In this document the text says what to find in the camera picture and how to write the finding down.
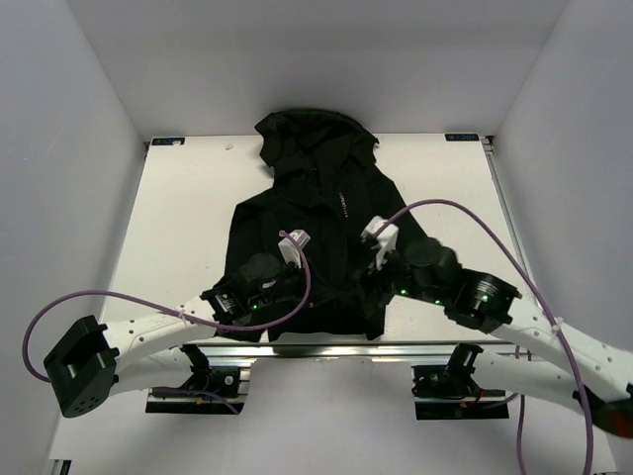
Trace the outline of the black jacket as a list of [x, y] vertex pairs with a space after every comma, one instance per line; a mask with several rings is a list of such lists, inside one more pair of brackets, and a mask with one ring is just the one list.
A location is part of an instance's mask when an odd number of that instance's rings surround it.
[[225, 272], [257, 253], [278, 254], [279, 231], [304, 230], [311, 238], [304, 248], [312, 274], [310, 299], [296, 316], [267, 330], [268, 337], [381, 336], [385, 309], [361, 303], [352, 284], [365, 227], [405, 205], [394, 181], [376, 165], [378, 139], [354, 119], [319, 109], [273, 112], [255, 129], [263, 138], [260, 157], [273, 169], [274, 181], [236, 205]]

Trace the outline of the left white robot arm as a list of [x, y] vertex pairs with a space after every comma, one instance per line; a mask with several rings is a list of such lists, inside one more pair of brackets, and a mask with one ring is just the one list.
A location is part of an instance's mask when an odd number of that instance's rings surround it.
[[280, 262], [260, 253], [176, 308], [154, 305], [150, 315], [109, 324], [77, 320], [44, 360], [61, 414], [77, 418], [115, 394], [157, 386], [200, 394], [210, 373], [195, 341], [285, 323], [307, 303], [311, 287], [304, 255]]

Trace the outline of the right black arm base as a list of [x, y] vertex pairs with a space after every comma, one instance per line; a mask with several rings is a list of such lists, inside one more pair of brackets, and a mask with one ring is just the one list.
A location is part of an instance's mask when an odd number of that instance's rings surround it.
[[443, 365], [411, 368], [415, 418], [418, 421], [508, 420], [509, 395], [482, 390], [444, 378]]

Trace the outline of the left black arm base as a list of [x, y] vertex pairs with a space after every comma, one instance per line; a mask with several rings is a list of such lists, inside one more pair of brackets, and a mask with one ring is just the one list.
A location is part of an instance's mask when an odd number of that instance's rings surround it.
[[182, 347], [192, 374], [176, 389], [151, 388], [147, 414], [229, 415], [241, 413], [250, 382], [250, 363], [211, 362], [196, 345]]

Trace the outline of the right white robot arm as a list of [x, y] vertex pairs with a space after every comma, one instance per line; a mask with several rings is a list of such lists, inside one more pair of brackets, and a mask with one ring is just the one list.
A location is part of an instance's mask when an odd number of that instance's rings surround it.
[[521, 393], [578, 413], [612, 435], [632, 435], [632, 355], [545, 312], [507, 282], [468, 269], [434, 238], [398, 252], [393, 237], [365, 237], [372, 262], [362, 287], [384, 303], [394, 296], [433, 304], [455, 324], [518, 345], [536, 362], [501, 356], [472, 343], [455, 346], [438, 372], [415, 379], [418, 398], [475, 399], [487, 390]]

